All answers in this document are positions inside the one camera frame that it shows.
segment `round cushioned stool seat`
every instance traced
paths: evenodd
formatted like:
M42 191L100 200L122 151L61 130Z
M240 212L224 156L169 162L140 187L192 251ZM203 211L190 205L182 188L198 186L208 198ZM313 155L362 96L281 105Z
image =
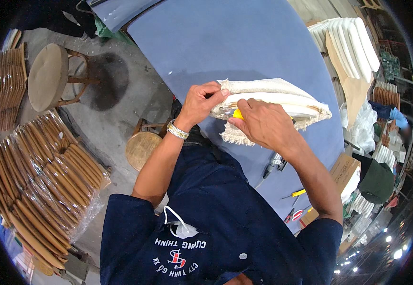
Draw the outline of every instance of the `round cushioned stool seat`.
M42 112L57 105L69 77L69 56L65 48L50 43L35 58L28 77L29 101Z

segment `ceiling light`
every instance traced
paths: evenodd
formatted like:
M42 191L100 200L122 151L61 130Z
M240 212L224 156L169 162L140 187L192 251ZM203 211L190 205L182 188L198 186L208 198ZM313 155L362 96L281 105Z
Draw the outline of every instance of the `ceiling light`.
M393 255L393 259L399 259L399 258L402 257L402 255L403 255L403 250L402 250L402 249L399 249L399 250L397 250L397 251L395 252L395 254Z

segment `wristwatch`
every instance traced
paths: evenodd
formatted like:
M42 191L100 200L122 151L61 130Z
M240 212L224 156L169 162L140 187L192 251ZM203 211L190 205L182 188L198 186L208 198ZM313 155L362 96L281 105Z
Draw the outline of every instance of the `wristwatch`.
M167 131L170 132L171 134L173 134L174 136L179 137L180 139L187 139L187 137L189 136L189 133L186 133L183 130L180 130L179 128L175 127L175 125L173 125L173 122L176 119L173 119L169 122L169 124L167 125Z

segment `worker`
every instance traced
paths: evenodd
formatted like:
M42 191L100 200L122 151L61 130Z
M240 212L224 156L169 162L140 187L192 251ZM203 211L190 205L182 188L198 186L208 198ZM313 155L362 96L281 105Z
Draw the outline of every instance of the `worker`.
M368 100L368 102L370 103L373 110L377 112L378 118L385 120L395 120L398 128L408 129L408 119L403 115L403 113L398 110L395 105L382 105L379 102L374 102L371 100Z
M213 95L206 99L206 94ZM283 107L242 99L244 120L229 123L295 168L319 213L297 237L249 185L236 159L198 135L190 139L228 95L215 82L192 86L181 110L172 110L173 126L143 166L131 196L110 196L102 285L331 282L342 236L340 194ZM190 133L186 140L185 133ZM169 201L158 217L154 209L165 193Z

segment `chair seat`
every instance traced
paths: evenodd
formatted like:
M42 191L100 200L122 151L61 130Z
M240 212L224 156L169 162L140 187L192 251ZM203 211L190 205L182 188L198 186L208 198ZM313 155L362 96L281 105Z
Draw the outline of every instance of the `chair seat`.
M133 135L126 144L126 158L137 171L141 171L154 149L162 138L152 132L139 132Z
M54 107L61 99L69 77L69 57L55 43L45 46L35 58L28 77L29 101L35 111Z

